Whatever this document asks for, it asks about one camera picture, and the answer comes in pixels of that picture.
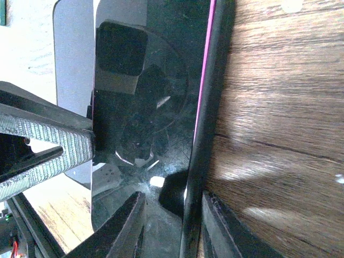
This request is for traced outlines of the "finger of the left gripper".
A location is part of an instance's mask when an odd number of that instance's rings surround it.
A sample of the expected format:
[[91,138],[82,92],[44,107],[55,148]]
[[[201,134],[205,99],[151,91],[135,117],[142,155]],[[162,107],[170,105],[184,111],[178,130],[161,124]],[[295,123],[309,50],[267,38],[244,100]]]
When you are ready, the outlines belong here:
[[1,201],[91,160],[92,121],[1,82]]

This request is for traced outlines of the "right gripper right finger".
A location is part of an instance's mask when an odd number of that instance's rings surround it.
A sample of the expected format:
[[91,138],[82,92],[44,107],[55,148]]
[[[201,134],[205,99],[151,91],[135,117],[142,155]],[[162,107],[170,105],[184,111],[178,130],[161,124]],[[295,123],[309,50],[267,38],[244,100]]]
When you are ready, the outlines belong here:
[[253,234],[217,195],[202,196],[202,238],[205,257],[282,257]]

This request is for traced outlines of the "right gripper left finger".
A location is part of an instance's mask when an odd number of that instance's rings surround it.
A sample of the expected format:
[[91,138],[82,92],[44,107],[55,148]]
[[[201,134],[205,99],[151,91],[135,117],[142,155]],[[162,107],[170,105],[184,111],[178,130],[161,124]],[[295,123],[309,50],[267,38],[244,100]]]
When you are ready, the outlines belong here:
[[140,257],[146,206],[146,195],[136,191],[94,234],[64,257]]

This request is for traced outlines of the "red-cased smartphone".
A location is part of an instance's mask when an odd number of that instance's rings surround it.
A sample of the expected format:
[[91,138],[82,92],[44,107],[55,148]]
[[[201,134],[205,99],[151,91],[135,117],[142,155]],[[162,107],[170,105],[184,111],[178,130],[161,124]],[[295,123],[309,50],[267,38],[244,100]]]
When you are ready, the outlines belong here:
[[100,1],[91,222],[98,230],[134,192],[154,232],[181,228],[213,1]]

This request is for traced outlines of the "black phone case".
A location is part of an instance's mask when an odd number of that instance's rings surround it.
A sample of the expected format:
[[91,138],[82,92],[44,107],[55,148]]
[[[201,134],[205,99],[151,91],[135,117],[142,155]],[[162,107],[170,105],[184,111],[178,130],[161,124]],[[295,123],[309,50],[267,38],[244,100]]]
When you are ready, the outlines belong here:
[[180,257],[196,257],[202,221],[202,193],[235,20],[235,1],[211,1],[196,123],[184,202]]

